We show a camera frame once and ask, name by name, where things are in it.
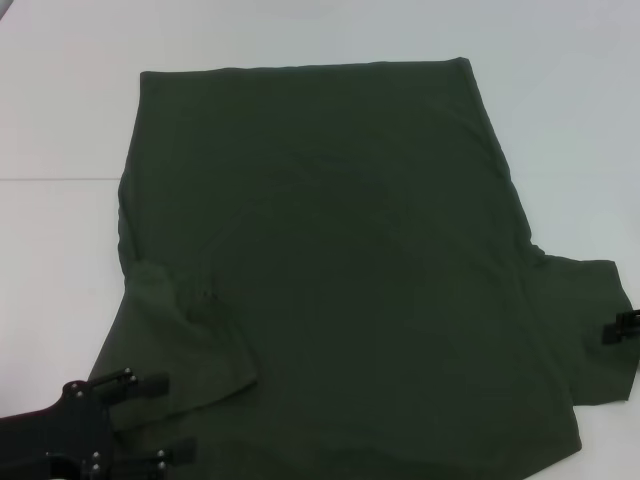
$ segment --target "white table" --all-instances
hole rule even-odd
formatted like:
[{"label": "white table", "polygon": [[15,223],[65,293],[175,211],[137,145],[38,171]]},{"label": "white table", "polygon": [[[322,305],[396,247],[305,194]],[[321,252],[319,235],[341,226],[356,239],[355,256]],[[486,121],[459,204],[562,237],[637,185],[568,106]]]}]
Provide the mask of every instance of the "white table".
[{"label": "white table", "polygon": [[[85,377],[122,295],[116,189],[143,70],[471,59],[534,241],[640,304],[635,0],[17,0],[0,20],[0,416]],[[537,479],[626,480],[640,391],[577,408]]]}]

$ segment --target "green t-shirt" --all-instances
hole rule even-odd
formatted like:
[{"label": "green t-shirt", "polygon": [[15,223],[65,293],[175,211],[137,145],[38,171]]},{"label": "green t-shirt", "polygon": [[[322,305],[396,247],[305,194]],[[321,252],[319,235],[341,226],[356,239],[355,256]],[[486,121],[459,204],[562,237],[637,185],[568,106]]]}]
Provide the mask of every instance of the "green t-shirt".
[{"label": "green t-shirt", "polygon": [[92,373],[125,451],[176,480],[521,479],[626,399],[616,267],[530,242],[465,59],[143,73],[120,187],[122,306]]}]

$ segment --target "black metal bracket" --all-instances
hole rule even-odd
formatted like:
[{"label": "black metal bracket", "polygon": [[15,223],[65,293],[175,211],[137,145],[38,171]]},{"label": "black metal bracket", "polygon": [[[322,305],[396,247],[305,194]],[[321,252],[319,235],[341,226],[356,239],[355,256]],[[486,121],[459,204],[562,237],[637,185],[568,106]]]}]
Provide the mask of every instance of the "black metal bracket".
[{"label": "black metal bracket", "polygon": [[605,325],[602,330],[602,343],[611,345],[625,338],[640,336],[640,310],[618,313],[616,323]]},{"label": "black metal bracket", "polygon": [[135,457],[119,457],[109,409],[133,398],[154,398],[168,391],[168,375],[139,378],[129,368],[67,383],[51,407],[0,419],[0,479],[166,478],[168,466],[194,461],[195,440]]}]

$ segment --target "dark green fabric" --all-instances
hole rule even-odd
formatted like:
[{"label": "dark green fabric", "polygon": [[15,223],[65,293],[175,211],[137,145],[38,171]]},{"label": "dark green fabric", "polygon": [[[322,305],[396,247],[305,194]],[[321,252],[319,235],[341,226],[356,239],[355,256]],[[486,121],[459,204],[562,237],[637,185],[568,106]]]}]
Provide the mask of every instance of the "dark green fabric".
[{"label": "dark green fabric", "polygon": [[93,375],[172,478],[520,479],[628,397],[611,262],[545,256],[465,59],[143,73],[120,187],[126,293]]}]

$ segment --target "shirt sleeve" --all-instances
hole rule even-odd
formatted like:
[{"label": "shirt sleeve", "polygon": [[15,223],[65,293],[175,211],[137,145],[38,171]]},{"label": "shirt sleeve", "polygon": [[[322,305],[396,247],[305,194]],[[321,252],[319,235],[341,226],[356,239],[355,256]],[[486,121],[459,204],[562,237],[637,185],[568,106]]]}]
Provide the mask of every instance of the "shirt sleeve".
[{"label": "shirt sleeve", "polygon": [[211,404],[256,381],[242,334],[205,279],[184,279],[136,262],[90,378],[131,368],[169,374],[169,394],[112,408],[116,431]]},{"label": "shirt sleeve", "polygon": [[640,357],[637,338],[602,344],[602,329],[632,309],[615,263],[541,254],[531,268],[533,309],[567,379],[574,405],[628,400]]}]

